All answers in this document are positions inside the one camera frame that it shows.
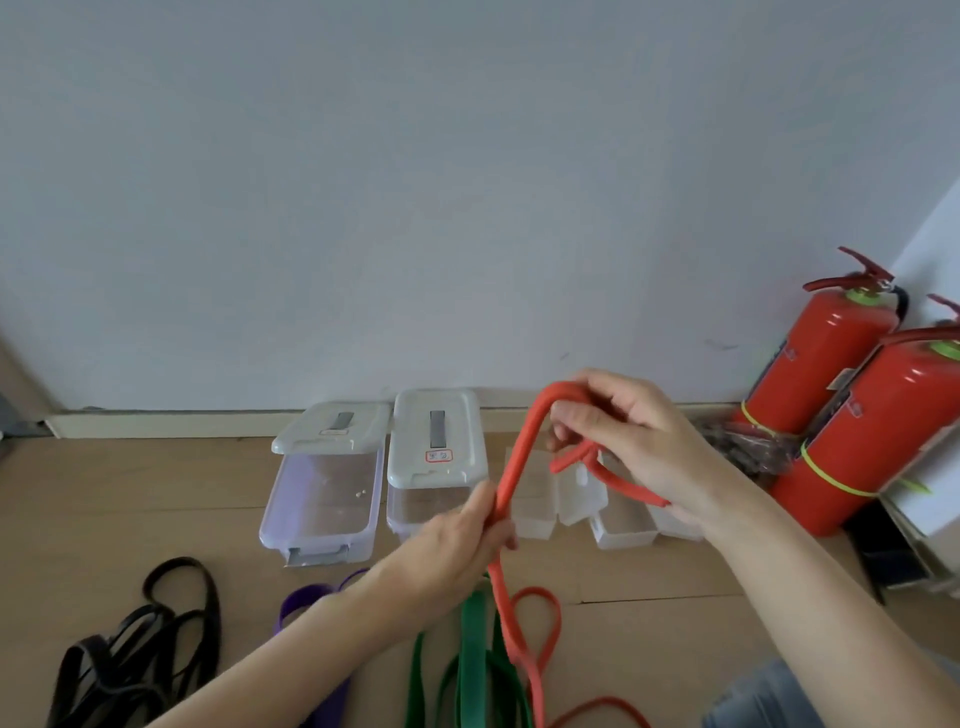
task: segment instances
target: red resistance band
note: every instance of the red resistance band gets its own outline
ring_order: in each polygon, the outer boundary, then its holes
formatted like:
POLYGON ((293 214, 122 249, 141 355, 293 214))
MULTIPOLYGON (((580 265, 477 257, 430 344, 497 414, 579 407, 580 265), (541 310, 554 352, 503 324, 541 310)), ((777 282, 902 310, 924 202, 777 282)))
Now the red resistance band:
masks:
MULTIPOLYGON (((527 463, 530 451, 533 449, 540 432, 540 426, 543 420, 550 414, 550 407, 555 401, 567 400, 581 402, 584 404, 593 404, 604 409, 608 414, 622 419, 618 414, 611 412, 609 406, 601 401, 595 400, 587 387, 583 384, 572 381, 558 381, 546 387, 527 412, 527 419, 523 423, 519 436, 516 438, 514 452, 511 455, 510 462, 507 463, 503 477, 496 489, 496 501, 493 506, 493 513, 490 516, 490 523, 502 521, 510 517, 510 500, 514 496, 516 484, 520 480, 520 474, 523 473, 523 467, 527 463)), ((597 459, 600 453, 600 446, 590 440, 584 440, 576 447, 558 455, 550 463, 551 473, 559 473, 576 462, 583 462, 587 469, 609 488, 622 493, 624 496, 641 500, 645 503, 663 507, 668 504, 660 496, 646 488, 635 485, 622 477, 611 473, 597 459)), ((500 566, 500 556, 497 554, 493 563, 490 564, 490 580, 493 585, 493 600, 496 602, 496 609, 500 613, 500 620, 503 624, 503 641, 507 647, 507 654, 510 661, 517 667, 522 667, 530 681, 528 694, 534 713, 534 724, 536 728, 546 728, 546 719, 543 708, 543 671, 546 669, 550 657, 553 655, 554 647, 557 645, 557 639, 560 637, 561 619, 560 619, 560 600, 543 587, 527 587, 521 590, 513 598, 507 592, 507 584, 503 578, 503 568, 500 566), (533 653, 523 637, 523 631, 516 619, 516 604, 525 596, 537 595, 551 603, 554 610, 554 627, 547 638, 546 644, 537 656, 533 653)), ((590 700, 580 705, 563 716, 559 717, 550 728, 560 728, 575 716, 585 713, 592 708, 600 705, 612 705, 627 713, 642 728, 650 728, 646 718, 634 708, 630 703, 614 696, 603 696, 590 700)))

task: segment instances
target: left hand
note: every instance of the left hand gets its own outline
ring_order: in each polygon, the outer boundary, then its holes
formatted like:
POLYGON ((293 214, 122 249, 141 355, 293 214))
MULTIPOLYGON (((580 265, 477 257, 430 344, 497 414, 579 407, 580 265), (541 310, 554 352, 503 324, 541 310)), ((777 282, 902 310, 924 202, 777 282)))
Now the left hand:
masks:
POLYGON ((458 606, 500 548, 516 548, 509 519, 484 529, 495 495, 495 483, 480 483, 462 508, 435 516, 357 583, 401 616, 399 637, 416 634, 458 606))

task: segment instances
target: fire extinguisher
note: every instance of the fire extinguisher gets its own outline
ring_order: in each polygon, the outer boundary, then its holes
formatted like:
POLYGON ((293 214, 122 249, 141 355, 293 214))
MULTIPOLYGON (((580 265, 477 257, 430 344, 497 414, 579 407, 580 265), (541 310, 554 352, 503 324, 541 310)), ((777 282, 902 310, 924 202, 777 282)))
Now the fire extinguisher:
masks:
POLYGON ((833 533, 960 418, 960 305, 929 298, 956 319, 885 336, 774 483, 774 499, 814 536, 833 533))
POLYGON ((802 434, 880 337, 900 325, 910 299, 893 285, 893 274, 857 251, 839 250, 856 258, 865 270, 804 285, 804 291, 819 293, 740 403, 734 422, 750 423, 770 434, 802 434), (896 309, 883 295, 888 292, 897 296, 896 309))

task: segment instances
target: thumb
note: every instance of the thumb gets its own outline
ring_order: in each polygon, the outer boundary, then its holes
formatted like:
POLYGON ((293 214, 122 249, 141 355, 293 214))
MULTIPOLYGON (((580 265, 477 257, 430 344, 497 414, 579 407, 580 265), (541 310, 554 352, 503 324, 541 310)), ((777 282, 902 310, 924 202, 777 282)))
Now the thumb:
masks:
POLYGON ((621 423, 592 404, 575 401, 556 401, 550 410, 555 423, 566 425, 578 435, 603 447, 622 451, 633 440, 635 427, 621 423))
POLYGON ((508 544, 509 541, 516 538, 516 528, 514 522, 510 519, 497 521, 490 528, 484 531, 480 544, 477 546, 476 553, 470 559, 470 573, 479 576, 487 566, 496 558, 500 549, 508 544))

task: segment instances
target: green band on extinguisher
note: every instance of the green band on extinguisher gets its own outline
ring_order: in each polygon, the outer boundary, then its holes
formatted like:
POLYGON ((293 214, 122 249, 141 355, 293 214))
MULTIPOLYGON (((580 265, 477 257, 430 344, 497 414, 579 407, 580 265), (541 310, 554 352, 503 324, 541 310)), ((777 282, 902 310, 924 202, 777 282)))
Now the green band on extinguisher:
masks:
POLYGON ((849 493, 851 496, 860 496, 860 497, 876 497, 876 493, 867 493, 866 491, 858 491, 855 488, 851 488, 849 485, 844 485, 835 477, 831 477, 824 473, 820 467, 813 462, 813 459, 810 457, 810 453, 806 451, 806 442, 800 445, 800 455, 804 459, 804 462, 809 466, 809 468, 822 477, 827 483, 832 485, 834 488, 839 488, 844 493, 849 493))
POLYGON ((752 414, 747 411, 747 402, 742 401, 740 403, 740 411, 743 412, 743 416, 747 418, 747 422, 756 427, 757 429, 762 429, 771 437, 780 437, 780 433, 774 429, 770 429, 767 425, 761 425, 752 414))

